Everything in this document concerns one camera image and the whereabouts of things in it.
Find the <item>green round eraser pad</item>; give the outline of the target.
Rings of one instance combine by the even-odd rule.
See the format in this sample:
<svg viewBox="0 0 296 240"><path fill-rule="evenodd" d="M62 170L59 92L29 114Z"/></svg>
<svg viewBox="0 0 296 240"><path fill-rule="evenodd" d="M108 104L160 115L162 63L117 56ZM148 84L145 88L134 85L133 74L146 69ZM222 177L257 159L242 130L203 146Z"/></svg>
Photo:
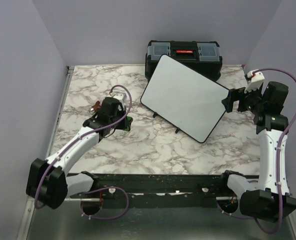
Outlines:
<svg viewBox="0 0 296 240"><path fill-rule="evenodd" d="M133 122L133 118L130 116L127 116L126 118L127 118L128 123L131 125Z"/></svg>

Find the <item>white whiteboard with red writing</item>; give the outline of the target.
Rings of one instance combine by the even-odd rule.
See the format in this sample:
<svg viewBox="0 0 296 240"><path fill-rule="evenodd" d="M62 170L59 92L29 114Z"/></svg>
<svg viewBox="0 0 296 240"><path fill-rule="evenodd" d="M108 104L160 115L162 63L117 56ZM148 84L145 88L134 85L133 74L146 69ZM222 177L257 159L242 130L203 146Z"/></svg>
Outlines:
<svg viewBox="0 0 296 240"><path fill-rule="evenodd" d="M198 143L205 143L226 110L228 88L162 55L140 102Z"/></svg>

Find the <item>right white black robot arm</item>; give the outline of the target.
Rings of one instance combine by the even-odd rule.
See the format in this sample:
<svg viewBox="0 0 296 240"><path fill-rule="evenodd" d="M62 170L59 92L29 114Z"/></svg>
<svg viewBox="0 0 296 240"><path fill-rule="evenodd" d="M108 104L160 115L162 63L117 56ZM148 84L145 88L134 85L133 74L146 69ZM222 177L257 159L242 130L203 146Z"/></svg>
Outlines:
<svg viewBox="0 0 296 240"><path fill-rule="evenodd" d="M245 175L226 170L221 175L218 191L239 199L241 214L275 223L296 209L296 198L290 196L286 180L285 147L287 143L288 118L281 114L289 88L270 81L266 88L247 87L231 89L222 100L226 111L233 110L238 101L238 111L250 111L256 126L260 147L260 169L257 185L248 182Z"/></svg>

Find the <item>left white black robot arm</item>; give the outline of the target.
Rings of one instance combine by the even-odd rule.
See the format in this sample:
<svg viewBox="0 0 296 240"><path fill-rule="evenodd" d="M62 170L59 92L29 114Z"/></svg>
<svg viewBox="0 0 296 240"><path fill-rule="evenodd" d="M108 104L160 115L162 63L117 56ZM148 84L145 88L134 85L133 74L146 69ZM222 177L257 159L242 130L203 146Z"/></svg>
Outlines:
<svg viewBox="0 0 296 240"><path fill-rule="evenodd" d="M26 194L51 209L79 193L95 197L99 184L93 174L87 171L76 175L68 173L86 152L114 130L130 130L133 119L127 116L126 99L124 93L117 93L97 102L97 112L84 121L78 133L62 149L46 159L36 158L30 165Z"/></svg>

